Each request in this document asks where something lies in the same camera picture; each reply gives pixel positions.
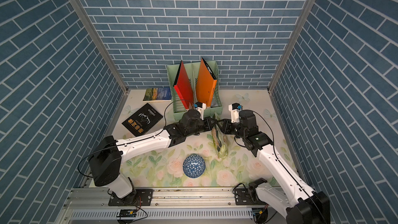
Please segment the green oats bag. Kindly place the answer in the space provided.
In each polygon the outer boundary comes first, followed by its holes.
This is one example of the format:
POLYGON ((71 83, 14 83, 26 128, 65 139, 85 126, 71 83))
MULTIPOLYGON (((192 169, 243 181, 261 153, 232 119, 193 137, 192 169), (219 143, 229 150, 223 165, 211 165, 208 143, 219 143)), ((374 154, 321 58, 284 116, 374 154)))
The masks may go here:
POLYGON ((228 137, 222 133, 217 124, 211 130, 212 140, 218 158, 224 159, 228 156, 229 140, 228 137))

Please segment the blue patterned ceramic bowl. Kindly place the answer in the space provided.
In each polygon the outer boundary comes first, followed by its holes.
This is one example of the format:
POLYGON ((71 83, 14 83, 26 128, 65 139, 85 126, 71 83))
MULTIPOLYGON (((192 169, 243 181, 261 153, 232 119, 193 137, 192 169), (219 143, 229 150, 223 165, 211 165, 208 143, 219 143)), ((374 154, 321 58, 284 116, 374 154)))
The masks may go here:
POLYGON ((198 154, 191 154, 184 160, 182 168, 187 177, 198 178, 205 172, 205 160, 198 154))

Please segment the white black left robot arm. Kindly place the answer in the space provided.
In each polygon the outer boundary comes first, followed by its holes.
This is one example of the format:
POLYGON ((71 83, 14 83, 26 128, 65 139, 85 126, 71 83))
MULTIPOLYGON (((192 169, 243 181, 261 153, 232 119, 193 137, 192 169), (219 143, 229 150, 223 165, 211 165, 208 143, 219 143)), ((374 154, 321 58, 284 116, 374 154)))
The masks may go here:
POLYGON ((211 131, 218 120, 201 117, 197 110, 189 110, 176 123, 134 139, 103 138, 88 155, 92 180, 96 187, 107 187, 120 199, 135 191, 132 180, 121 174, 121 165, 128 160, 157 149, 170 148, 183 143, 187 137, 211 131))

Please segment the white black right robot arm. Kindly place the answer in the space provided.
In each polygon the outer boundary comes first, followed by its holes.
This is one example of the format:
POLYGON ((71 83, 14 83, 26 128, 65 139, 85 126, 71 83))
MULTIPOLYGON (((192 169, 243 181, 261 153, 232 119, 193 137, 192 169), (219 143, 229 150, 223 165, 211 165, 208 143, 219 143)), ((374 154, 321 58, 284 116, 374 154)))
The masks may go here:
POLYGON ((251 110, 233 110, 231 119, 217 123, 223 134, 243 140, 245 147, 265 165, 283 190, 272 189, 270 183, 260 178, 249 185, 251 198, 270 205, 288 224, 329 224, 328 196, 322 191, 315 192, 290 168, 274 146, 274 141, 260 131, 255 114, 251 110))

